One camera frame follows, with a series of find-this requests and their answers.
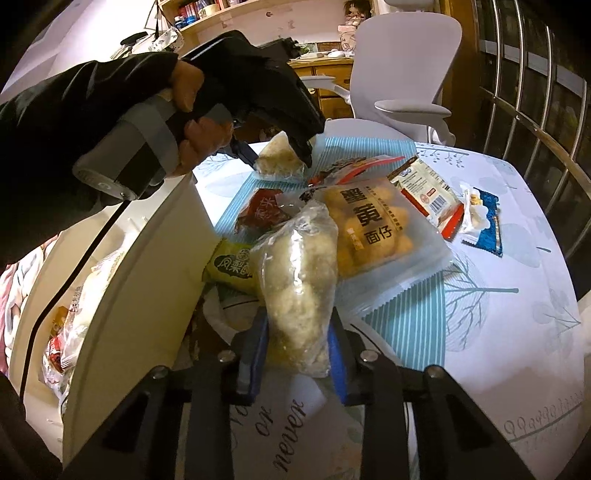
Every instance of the black cable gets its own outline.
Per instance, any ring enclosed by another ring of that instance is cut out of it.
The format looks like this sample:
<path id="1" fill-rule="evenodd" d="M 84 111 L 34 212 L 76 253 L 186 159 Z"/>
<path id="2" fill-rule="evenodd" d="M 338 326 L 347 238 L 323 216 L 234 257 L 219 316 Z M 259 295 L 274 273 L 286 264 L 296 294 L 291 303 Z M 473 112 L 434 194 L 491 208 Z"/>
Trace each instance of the black cable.
<path id="1" fill-rule="evenodd" d="M 76 265 L 76 268 L 72 271 L 72 273 L 70 274 L 70 276 L 68 277 L 66 282 L 61 286 L 61 288 L 57 291 L 57 293 L 49 301 L 49 303 L 46 305 L 46 307 L 43 309 L 43 311 L 41 312 L 41 314 L 39 315 L 39 317 L 35 321 L 35 325 L 33 325 L 33 328 L 31 329 L 31 336 L 29 337 L 29 345 L 27 346 L 27 355 L 25 356 L 25 365 L 22 370 L 21 391 L 20 391 L 20 397 L 21 397 L 22 402 L 24 402 L 24 400 L 25 400 L 25 389 L 27 387 L 27 376 L 29 374 L 29 364 L 31 363 L 31 355 L 33 354 L 33 345 L 35 344 L 35 337 L 37 336 L 37 332 L 39 330 L 39 327 L 41 326 L 45 317 L 47 317 L 47 315 L 49 315 L 52 308 L 56 305 L 56 303 L 63 296 L 63 294 L 66 293 L 68 288 L 70 288 L 70 285 L 72 285 L 73 281 L 76 279 L 78 274 L 82 271 L 82 268 L 84 267 L 84 265 L 86 265 L 86 262 L 88 262 L 88 259 L 90 258 L 92 253 L 96 250 L 96 247 L 99 246 L 99 243 L 101 242 L 101 240 L 105 237 L 107 232 L 111 229 L 113 224 L 117 221 L 117 219 L 121 216 L 121 214 L 123 213 L 123 211 L 127 208 L 127 206 L 129 204 L 130 204 L 129 200 L 126 200 L 121 205 L 119 205 L 119 208 L 117 208 L 117 210 L 111 216 L 111 218 L 109 218 L 107 220 L 104 227 L 100 230 L 99 234 L 92 241 L 92 243 L 90 244 L 90 246 L 88 247 L 88 249 L 86 250 L 84 255 L 82 255 L 82 258 L 80 259 L 80 261 Z"/>

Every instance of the barcode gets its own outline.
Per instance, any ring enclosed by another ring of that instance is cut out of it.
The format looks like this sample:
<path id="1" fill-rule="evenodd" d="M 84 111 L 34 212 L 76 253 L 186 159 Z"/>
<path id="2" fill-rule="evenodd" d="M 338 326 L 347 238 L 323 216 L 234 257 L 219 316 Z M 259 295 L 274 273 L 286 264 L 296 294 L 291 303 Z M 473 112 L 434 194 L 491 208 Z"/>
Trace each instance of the barcode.
<path id="1" fill-rule="evenodd" d="M 433 213 L 437 214 L 443 207 L 445 207 L 445 205 L 447 205 L 447 202 L 445 198 L 440 195 L 435 200 L 433 200 L 429 206 L 431 207 L 431 210 L 433 210 Z"/>

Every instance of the chair backrest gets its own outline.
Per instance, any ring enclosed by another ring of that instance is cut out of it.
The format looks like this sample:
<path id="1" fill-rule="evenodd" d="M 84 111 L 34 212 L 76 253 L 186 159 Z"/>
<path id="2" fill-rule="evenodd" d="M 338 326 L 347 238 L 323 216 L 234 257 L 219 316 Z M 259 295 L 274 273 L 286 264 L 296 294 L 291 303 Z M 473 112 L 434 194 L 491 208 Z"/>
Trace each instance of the chair backrest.
<path id="1" fill-rule="evenodd" d="M 426 127 L 390 120 L 374 103 L 407 99 L 432 103 L 462 39 L 458 21 L 429 12 L 395 12 L 367 19 L 355 37 L 350 83 L 355 117 L 427 141 Z"/>

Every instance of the green snack package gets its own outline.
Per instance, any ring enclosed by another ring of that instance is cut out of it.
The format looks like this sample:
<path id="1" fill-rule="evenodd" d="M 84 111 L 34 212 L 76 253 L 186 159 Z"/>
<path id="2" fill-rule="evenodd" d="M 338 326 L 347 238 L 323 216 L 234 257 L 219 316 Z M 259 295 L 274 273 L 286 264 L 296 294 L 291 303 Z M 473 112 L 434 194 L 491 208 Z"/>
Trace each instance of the green snack package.
<path id="1" fill-rule="evenodd" d="M 223 238 L 203 270 L 203 281 L 223 283 L 256 296 L 255 280 L 249 264 L 250 249 L 250 245 L 235 244 Z"/>

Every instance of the chair seat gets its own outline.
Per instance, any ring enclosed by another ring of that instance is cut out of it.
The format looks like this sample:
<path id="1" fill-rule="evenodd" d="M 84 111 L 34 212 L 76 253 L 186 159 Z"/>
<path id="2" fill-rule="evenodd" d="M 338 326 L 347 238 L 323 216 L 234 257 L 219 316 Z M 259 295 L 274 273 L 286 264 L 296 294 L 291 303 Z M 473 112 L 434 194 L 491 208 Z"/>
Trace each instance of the chair seat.
<path id="1" fill-rule="evenodd" d="M 335 120 L 328 120 L 324 125 L 324 133 L 327 137 L 367 137 L 412 141 L 410 137 L 388 125 L 361 118 L 337 118 Z"/>

